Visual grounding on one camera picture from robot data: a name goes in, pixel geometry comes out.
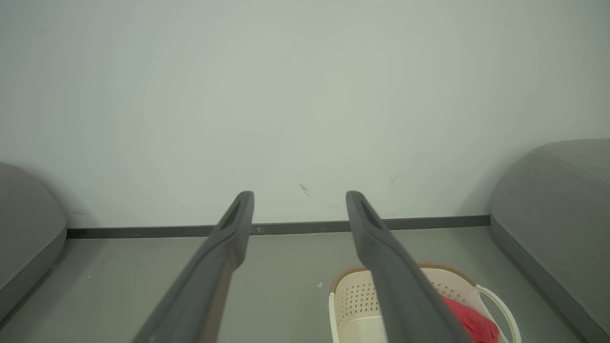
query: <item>wall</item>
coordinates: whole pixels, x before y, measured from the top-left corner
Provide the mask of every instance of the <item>wall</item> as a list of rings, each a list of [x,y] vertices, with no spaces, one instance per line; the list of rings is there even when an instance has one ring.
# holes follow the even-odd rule
[[[610,137],[606,0],[0,0],[0,160],[70,227],[472,215]]]

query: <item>red cloth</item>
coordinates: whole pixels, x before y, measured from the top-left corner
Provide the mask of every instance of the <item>red cloth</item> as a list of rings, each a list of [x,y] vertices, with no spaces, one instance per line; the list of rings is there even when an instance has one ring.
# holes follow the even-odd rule
[[[500,331],[494,322],[466,305],[446,297],[442,298],[476,343],[498,343]]]

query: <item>gray floor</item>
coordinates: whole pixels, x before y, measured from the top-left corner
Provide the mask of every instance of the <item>gray floor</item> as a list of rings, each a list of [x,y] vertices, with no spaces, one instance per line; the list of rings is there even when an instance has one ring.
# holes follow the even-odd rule
[[[394,234],[416,261],[454,267],[496,292],[515,315],[524,342],[578,342],[487,230]],[[129,342],[202,241],[70,240],[44,282],[2,323],[0,342]],[[355,265],[350,233],[251,237],[218,341],[330,343],[329,285]]]

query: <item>basket rim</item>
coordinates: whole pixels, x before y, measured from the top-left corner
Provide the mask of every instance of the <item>basket rim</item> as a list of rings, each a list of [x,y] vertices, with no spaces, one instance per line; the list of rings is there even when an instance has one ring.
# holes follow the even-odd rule
[[[459,270],[456,270],[454,268],[447,267],[446,265],[422,263],[422,264],[418,264],[418,266],[420,269],[426,268],[426,269],[446,270],[447,272],[454,273],[457,276],[461,277],[462,279],[466,280],[466,282],[468,282],[473,287],[475,287],[477,285],[476,282],[472,281],[472,279],[469,278],[468,276],[466,276],[464,273],[462,273]],[[333,279],[333,281],[331,283],[331,293],[337,292],[337,285],[339,285],[339,283],[341,282],[341,280],[343,280],[344,277],[346,277],[350,274],[353,274],[353,273],[366,272],[366,271],[368,271],[368,269],[366,267],[360,265],[358,267],[347,268],[344,271],[340,272],[337,276],[335,276],[335,278]]]

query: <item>baseboard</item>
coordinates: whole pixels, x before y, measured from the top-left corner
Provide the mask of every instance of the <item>baseboard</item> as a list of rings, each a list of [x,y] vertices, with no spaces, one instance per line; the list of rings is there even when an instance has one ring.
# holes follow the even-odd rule
[[[384,223],[391,230],[460,228],[466,226],[489,226],[489,215],[467,215],[462,217],[432,217],[386,219]],[[68,229],[68,239],[94,238],[158,238],[158,237],[207,237],[215,225],[203,226],[163,226],[139,228],[92,228]],[[308,234],[349,232],[350,223],[310,222],[252,224],[250,235],[265,234]]]

